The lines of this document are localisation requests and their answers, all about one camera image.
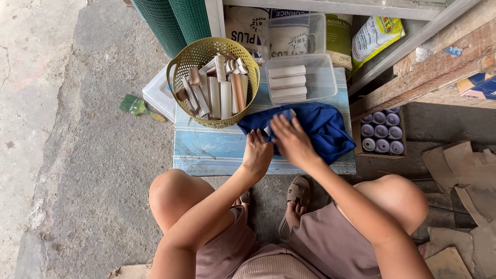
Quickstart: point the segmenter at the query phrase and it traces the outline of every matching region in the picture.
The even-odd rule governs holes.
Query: foot
[[[242,205],[244,208],[245,208],[245,212],[247,213],[248,215],[248,204],[246,203],[242,203],[241,202],[241,199],[238,198],[234,203],[233,203],[233,206],[238,206],[238,205]]]
[[[300,219],[302,218],[302,215],[305,214],[305,211],[306,209],[300,203],[299,199],[296,202],[288,201],[285,217],[290,231],[294,226],[300,226]]]

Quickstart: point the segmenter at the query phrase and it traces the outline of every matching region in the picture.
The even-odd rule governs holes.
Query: spray paint can
[[[378,139],[375,141],[375,152],[386,153],[389,152],[389,142],[385,139]]]
[[[400,117],[395,113],[390,113],[386,115],[386,125],[388,126],[398,126],[400,124]]]
[[[389,151],[395,155],[401,155],[405,151],[405,146],[400,141],[393,140],[390,144]]]
[[[386,115],[382,111],[375,112],[374,114],[372,114],[372,123],[374,124],[386,123]]]
[[[379,124],[374,128],[374,136],[378,138],[385,138],[389,134],[389,130],[386,126]]]
[[[360,119],[360,121],[365,124],[372,122],[372,114],[363,117],[362,119]]]
[[[387,113],[397,113],[400,111],[400,109],[401,109],[401,106],[395,107],[395,108],[390,108],[390,109],[386,110],[386,112]]]
[[[388,130],[388,139],[390,140],[399,140],[403,136],[403,131],[398,126],[391,126]]]
[[[373,127],[372,125],[370,124],[363,124],[362,125],[362,135],[364,137],[372,137],[374,134],[374,130],[373,130]]]
[[[362,141],[362,147],[365,151],[372,152],[375,149],[375,141],[371,138],[365,138]]]

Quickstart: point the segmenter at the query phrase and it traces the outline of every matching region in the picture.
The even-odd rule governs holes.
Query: yellow package
[[[401,19],[384,16],[369,17],[352,40],[352,74],[365,62],[403,36],[405,36],[405,30]]]

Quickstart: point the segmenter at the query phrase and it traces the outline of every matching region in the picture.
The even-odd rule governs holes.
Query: blue rag
[[[335,107],[322,103],[286,105],[253,113],[243,117],[238,126],[245,135],[252,129],[261,129],[265,140],[270,141],[271,137],[263,131],[267,122],[274,115],[289,109],[295,111],[296,118],[310,137],[315,151],[328,165],[357,146],[346,133],[341,113]],[[281,155],[276,147],[274,154]]]

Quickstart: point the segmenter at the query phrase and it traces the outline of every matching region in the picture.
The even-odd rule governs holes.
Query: pink shorts
[[[331,203],[302,216],[281,245],[259,245],[246,226],[243,206],[233,206],[235,222],[196,255],[197,279],[228,279],[245,263],[263,256],[291,254],[322,279],[365,279],[379,274],[372,245]]]

